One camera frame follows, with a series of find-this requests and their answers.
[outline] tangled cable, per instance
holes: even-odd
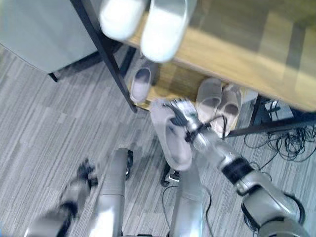
[[[292,162],[304,162],[308,160],[316,151],[316,146],[314,150],[305,158],[300,158],[300,155],[305,152],[305,144],[307,142],[316,142],[316,126],[306,126],[301,128],[296,128],[287,131],[283,134],[267,134],[267,140],[258,145],[251,146],[247,143],[246,135],[243,139],[245,145],[249,148],[256,149],[268,145],[276,153],[262,166],[260,170],[267,166],[278,154],[280,157],[286,161]]]

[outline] wooden tabletop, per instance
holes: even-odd
[[[316,111],[316,1],[198,0],[174,63]]]

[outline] slipper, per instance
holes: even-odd
[[[229,84],[223,89],[222,102],[218,106],[215,116],[224,115],[227,118],[226,132],[227,136],[233,125],[236,123],[241,107],[241,92],[240,87],[234,84]],[[222,137],[224,129],[224,121],[222,119],[217,119],[211,123],[213,130],[218,136]]]
[[[160,141],[165,159],[169,166],[177,171],[189,169],[192,163],[190,144],[185,141],[184,127],[171,122],[174,112],[163,103],[166,100],[157,99],[151,103],[150,117]]]
[[[152,0],[141,39],[143,54],[164,63],[176,54],[197,0]]]
[[[130,98],[135,103],[141,103],[148,96],[158,69],[158,64],[148,59],[139,59],[136,64],[140,65],[140,67],[133,76]]]
[[[127,40],[137,29],[148,0],[103,0],[99,22],[102,32],[114,40]]]
[[[207,122],[215,116],[222,101],[222,82],[217,78],[204,80],[198,88],[196,109],[198,119]]]

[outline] striped carpet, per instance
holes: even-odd
[[[127,48],[116,53],[122,62]],[[106,172],[113,150],[125,145],[134,151],[134,166],[126,183],[125,235],[165,236],[165,221],[159,184],[163,153],[149,113],[133,114],[103,62],[90,67],[74,64],[57,73],[54,83],[48,75],[0,48],[0,230],[3,236],[20,237],[34,218],[58,203],[58,198],[88,157],[98,164],[99,177]],[[245,104],[240,124],[251,113]],[[253,144],[265,139],[254,135]],[[265,163],[273,154],[269,148],[252,150],[243,137],[228,142],[250,161]],[[307,146],[305,154],[314,149]],[[279,188],[294,193],[306,208],[306,229],[316,236],[316,160],[304,163],[276,158],[265,167]],[[219,171],[197,157],[200,178],[209,187],[213,203],[209,220],[215,237],[251,237],[240,210],[241,197]],[[97,189],[69,236],[86,233]],[[166,209],[171,218],[175,190],[167,191]],[[204,206],[208,199],[205,194]],[[206,225],[203,236],[209,236]]]

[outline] table leg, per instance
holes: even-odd
[[[101,31],[99,20],[95,14],[93,6],[90,0],[70,0],[74,6],[79,18],[81,19],[84,27],[88,31],[93,43],[99,51],[99,54],[111,75],[113,76],[116,84],[122,92],[125,100],[132,109],[133,112],[137,112],[136,106],[129,97],[129,91],[126,83],[123,80],[123,76],[119,70],[118,64],[111,52],[109,45],[111,45],[111,39],[106,37]]]

